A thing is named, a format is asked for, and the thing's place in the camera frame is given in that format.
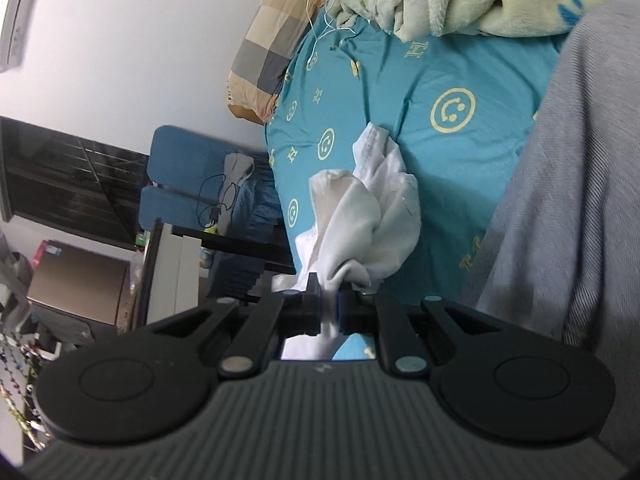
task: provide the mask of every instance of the teal bed sheet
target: teal bed sheet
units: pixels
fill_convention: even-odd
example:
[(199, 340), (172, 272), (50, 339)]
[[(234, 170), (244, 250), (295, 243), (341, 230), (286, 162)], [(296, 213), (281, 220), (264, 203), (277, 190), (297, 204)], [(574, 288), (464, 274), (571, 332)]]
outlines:
[[(325, 29), (321, 14), (316, 36)], [(295, 238), (314, 224), (309, 178), (354, 168), (367, 123), (389, 130), (418, 179), (415, 251), (383, 284), (401, 301), (456, 300), (534, 124), (563, 38), (449, 35), (405, 44), (363, 18), (316, 44), (309, 32), (266, 125), (296, 267)]]

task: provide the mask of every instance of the wall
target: wall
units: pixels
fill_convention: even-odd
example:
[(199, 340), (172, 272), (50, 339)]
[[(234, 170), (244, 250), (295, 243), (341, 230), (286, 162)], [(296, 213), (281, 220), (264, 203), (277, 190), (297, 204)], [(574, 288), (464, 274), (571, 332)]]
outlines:
[(226, 108), (226, 78), (260, 0), (36, 0), (0, 115), (148, 153), (174, 124), (254, 149), (261, 127)]

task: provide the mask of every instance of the dark window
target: dark window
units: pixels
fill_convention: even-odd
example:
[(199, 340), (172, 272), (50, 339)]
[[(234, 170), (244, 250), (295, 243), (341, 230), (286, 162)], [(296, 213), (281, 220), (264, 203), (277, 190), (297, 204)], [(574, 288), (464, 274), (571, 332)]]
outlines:
[(146, 155), (6, 118), (0, 136), (5, 221), (15, 214), (133, 248)]

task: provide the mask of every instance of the plaid pillow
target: plaid pillow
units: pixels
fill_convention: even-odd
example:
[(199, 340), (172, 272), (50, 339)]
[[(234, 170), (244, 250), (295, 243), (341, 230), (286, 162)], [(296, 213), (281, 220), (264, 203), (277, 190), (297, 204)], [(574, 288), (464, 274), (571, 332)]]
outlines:
[[(324, 0), (308, 0), (314, 18)], [(262, 0), (229, 75), (227, 104), (238, 118), (271, 119), (284, 74), (309, 30), (307, 0)]]

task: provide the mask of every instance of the gray pants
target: gray pants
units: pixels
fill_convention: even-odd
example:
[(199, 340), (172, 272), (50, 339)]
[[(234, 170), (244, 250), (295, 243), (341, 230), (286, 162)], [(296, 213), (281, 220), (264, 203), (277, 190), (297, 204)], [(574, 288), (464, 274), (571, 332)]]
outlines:
[(640, 462), (640, 0), (569, 36), (463, 301), (594, 352), (616, 380), (600, 437)]

